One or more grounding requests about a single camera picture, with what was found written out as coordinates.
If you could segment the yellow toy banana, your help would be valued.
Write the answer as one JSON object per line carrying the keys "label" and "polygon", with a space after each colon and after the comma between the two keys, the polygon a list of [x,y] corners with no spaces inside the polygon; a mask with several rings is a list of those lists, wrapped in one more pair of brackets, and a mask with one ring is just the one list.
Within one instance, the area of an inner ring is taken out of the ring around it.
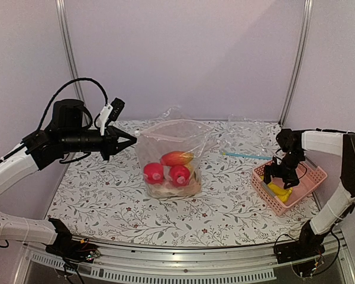
{"label": "yellow toy banana", "polygon": [[284,204],[287,203],[289,197],[292,194],[293,188],[283,189],[278,185],[270,182],[267,187],[280,199]]}

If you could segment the clear zip top bag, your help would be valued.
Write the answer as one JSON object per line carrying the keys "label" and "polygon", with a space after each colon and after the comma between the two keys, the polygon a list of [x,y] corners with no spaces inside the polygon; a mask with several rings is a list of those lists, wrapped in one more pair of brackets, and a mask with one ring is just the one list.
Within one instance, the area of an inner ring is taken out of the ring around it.
{"label": "clear zip top bag", "polygon": [[194,120],[169,120],[136,131],[135,152],[153,198],[186,197],[202,190],[202,157],[213,126]]}

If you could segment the orange toy fruit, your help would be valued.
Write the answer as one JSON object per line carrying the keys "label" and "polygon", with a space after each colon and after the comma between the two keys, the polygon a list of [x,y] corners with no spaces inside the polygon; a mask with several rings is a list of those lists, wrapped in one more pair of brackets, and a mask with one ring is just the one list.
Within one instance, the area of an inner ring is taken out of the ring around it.
{"label": "orange toy fruit", "polygon": [[170,153],[164,154],[160,163],[164,166],[177,166],[177,165],[186,165],[190,163],[194,158],[193,153],[185,151],[172,151]]}

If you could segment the white toy cauliflower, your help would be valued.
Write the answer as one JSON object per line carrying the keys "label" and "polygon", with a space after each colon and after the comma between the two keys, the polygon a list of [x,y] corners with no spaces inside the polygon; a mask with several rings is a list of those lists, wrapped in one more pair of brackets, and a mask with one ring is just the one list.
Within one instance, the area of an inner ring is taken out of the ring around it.
{"label": "white toy cauliflower", "polygon": [[175,187],[168,181],[163,184],[147,185],[147,193],[154,198],[189,196],[201,192],[201,180],[191,179],[186,186]]}

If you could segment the red toy apple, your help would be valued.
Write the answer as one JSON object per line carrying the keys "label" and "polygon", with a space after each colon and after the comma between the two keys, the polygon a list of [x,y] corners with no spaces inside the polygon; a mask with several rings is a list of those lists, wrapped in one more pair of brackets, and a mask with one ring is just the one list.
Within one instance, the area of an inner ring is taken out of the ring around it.
{"label": "red toy apple", "polygon": [[170,181],[175,187],[186,186],[191,176],[190,170],[186,166],[177,165],[169,170]]}

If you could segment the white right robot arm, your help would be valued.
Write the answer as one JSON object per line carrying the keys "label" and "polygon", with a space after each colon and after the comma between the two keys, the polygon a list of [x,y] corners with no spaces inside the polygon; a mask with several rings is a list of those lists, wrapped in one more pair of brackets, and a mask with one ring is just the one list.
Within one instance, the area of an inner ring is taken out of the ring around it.
{"label": "white right robot arm", "polygon": [[335,189],[319,213],[301,228],[294,253],[308,257],[336,223],[351,214],[355,207],[355,132],[337,130],[291,130],[284,128],[276,136],[282,159],[274,158],[265,166],[264,184],[280,178],[284,189],[299,185],[296,168],[305,160],[305,153],[321,153],[325,168],[334,175]]}

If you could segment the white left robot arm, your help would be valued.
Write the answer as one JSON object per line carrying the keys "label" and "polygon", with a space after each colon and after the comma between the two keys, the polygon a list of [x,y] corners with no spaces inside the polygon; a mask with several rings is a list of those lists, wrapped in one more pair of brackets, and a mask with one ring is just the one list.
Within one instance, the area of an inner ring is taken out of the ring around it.
{"label": "white left robot arm", "polygon": [[[135,144],[137,139],[110,125],[125,103],[116,98],[105,104],[97,118],[92,118],[85,104],[77,99],[54,103],[51,120],[45,129],[29,134],[0,159],[0,198],[24,179],[58,161],[68,164],[69,154],[80,153],[78,162],[92,153],[104,161]],[[45,244],[64,257],[76,252],[72,234],[61,220],[34,220],[0,211],[0,241],[22,241]]]}

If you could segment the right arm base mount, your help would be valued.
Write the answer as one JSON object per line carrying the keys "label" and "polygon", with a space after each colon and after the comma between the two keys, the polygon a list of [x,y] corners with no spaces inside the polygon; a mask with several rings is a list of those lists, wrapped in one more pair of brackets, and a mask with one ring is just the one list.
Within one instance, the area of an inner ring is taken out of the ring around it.
{"label": "right arm base mount", "polygon": [[[287,263],[314,257],[325,252],[323,241],[328,231],[323,234],[315,234],[307,221],[301,228],[298,240],[288,243],[277,244],[275,241],[273,252],[277,257],[277,262]],[[293,265],[293,272],[299,277],[311,277],[317,271],[318,261],[311,260],[305,263]]]}

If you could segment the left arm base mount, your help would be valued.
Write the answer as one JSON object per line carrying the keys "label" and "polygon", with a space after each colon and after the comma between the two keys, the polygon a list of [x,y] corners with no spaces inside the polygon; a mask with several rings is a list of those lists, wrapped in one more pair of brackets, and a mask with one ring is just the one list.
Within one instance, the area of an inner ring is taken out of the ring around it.
{"label": "left arm base mount", "polygon": [[61,220],[49,218],[54,225],[56,239],[52,244],[46,245],[46,252],[62,257],[68,261],[92,263],[101,254],[96,244],[90,243],[88,238],[74,240],[72,233]]}

